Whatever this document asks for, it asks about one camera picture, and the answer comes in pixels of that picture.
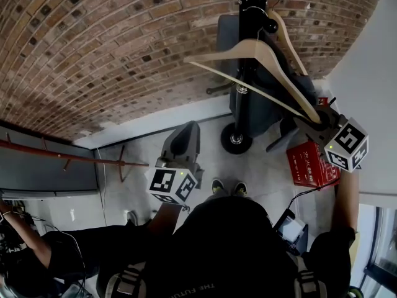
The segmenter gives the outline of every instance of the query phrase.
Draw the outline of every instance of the black and white marker cube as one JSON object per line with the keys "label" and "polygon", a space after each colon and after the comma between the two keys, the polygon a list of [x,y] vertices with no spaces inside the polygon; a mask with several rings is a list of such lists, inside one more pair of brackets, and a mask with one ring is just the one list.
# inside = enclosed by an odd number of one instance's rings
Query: black and white marker cube
{"label": "black and white marker cube", "polygon": [[147,192],[161,202],[185,205],[196,184],[188,169],[151,168]]}
{"label": "black and white marker cube", "polygon": [[353,172],[368,153],[368,134],[350,118],[324,149],[329,163]]}

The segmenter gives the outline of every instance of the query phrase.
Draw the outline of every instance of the brick wall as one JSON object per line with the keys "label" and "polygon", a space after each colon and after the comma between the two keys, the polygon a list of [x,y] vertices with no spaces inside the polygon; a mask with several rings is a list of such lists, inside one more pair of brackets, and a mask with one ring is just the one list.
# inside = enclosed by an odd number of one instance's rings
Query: brick wall
{"label": "brick wall", "polygon": [[[327,75],[378,0],[281,0],[313,78]],[[207,98],[186,55],[214,49],[237,0],[0,0],[0,119],[65,139]]]}

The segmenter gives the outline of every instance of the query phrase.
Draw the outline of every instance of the floor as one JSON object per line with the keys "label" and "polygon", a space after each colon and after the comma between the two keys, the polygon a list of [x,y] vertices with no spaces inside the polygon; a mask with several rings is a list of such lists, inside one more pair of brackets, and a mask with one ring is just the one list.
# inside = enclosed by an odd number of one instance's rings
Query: floor
{"label": "floor", "polygon": [[[268,144],[279,137],[277,125],[265,134],[255,138],[250,150],[243,155],[230,155],[220,145],[220,132],[233,121],[232,117],[222,117],[200,124],[201,153],[197,162],[205,170],[202,188],[195,189],[187,200],[193,209],[202,203],[211,192],[214,177],[224,180],[228,187],[233,187],[238,180],[248,185],[248,194],[260,203],[268,212],[270,219],[276,223],[288,206],[291,198],[307,188],[296,187],[285,151],[266,153]],[[171,132],[158,133],[125,144],[123,159],[125,161],[144,161],[154,166],[161,154],[163,143]],[[118,159],[121,145],[99,150],[103,159]],[[105,194],[105,217],[107,225],[126,223],[126,213],[136,210],[140,224],[148,220],[160,202],[145,192],[147,168],[123,169],[124,183],[120,182],[117,167],[99,165],[99,182],[102,196]],[[309,225],[310,243],[315,236],[329,229],[334,195],[332,189],[314,192],[295,201],[291,210]],[[101,227],[104,224],[101,199],[99,195],[29,201],[27,210],[50,220],[61,230],[77,230]],[[178,220],[180,226],[187,212],[181,212]]]}

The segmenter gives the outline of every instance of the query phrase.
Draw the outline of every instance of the sneaker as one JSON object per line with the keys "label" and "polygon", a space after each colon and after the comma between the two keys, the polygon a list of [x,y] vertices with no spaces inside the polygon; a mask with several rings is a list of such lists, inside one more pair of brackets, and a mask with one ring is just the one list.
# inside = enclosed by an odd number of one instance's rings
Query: sneaker
{"label": "sneaker", "polygon": [[138,215],[134,210],[127,213],[127,223],[138,226]]}
{"label": "sneaker", "polygon": [[212,193],[217,193],[219,190],[223,190],[223,183],[218,178],[212,180]]}
{"label": "sneaker", "polygon": [[247,196],[247,184],[244,182],[239,182],[234,188],[234,194],[241,194],[243,196]]}

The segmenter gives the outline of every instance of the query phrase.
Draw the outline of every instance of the clothes hanger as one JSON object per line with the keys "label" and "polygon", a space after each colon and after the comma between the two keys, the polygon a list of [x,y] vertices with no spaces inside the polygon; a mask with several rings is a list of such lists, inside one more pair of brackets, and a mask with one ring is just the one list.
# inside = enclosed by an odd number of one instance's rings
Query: clothes hanger
{"label": "clothes hanger", "polygon": [[[212,71],[215,74],[221,75],[227,79],[230,79],[231,81],[234,81],[235,83],[238,83],[240,85],[243,85],[253,91],[256,91],[257,93],[265,96],[263,92],[258,92],[256,88],[253,86],[250,86],[246,83],[241,84],[242,82],[239,81],[238,79],[235,79],[227,74],[223,74],[217,70],[211,69],[205,65],[198,64],[197,62],[201,61],[212,61],[212,60],[230,60],[230,59],[237,59],[237,58],[255,58],[260,64],[262,64],[275,78],[281,85],[283,85],[286,90],[291,94],[291,96],[297,101],[297,103],[302,107],[302,109],[307,113],[309,118],[317,123],[320,124],[321,120],[319,118],[319,115],[313,108],[313,106],[308,102],[306,97],[302,95],[301,92],[296,88],[296,86],[290,81],[290,79],[285,75],[283,70],[281,69],[281,66],[279,64],[279,61],[277,60],[277,57],[275,56],[273,50],[268,46],[268,44],[264,43],[263,41],[258,41],[252,38],[247,38],[246,40],[240,41],[237,45],[235,45],[232,49],[225,51],[225,52],[216,52],[216,53],[211,53],[211,54],[203,54],[203,55],[194,55],[194,56],[188,56],[184,58],[184,62],[191,63],[193,65],[202,67],[206,70]],[[269,98],[271,101],[274,101],[274,97],[269,97],[267,94],[266,96]]]}
{"label": "clothes hanger", "polygon": [[277,37],[279,38],[281,44],[285,47],[287,53],[290,55],[290,58],[294,62],[295,66],[297,68],[297,71],[301,75],[308,76],[308,72],[306,71],[306,68],[303,66],[302,61],[300,60],[297,52],[295,51],[295,49],[292,46],[290,37],[288,36],[287,27],[285,26],[284,20],[281,18],[280,14],[278,14],[277,12],[274,11],[274,7],[279,2],[280,2],[280,0],[277,1],[277,3],[274,4],[274,6],[272,6],[272,8],[266,9],[267,16],[268,16],[268,18],[276,21],[277,24],[279,25],[279,29],[277,30]]}

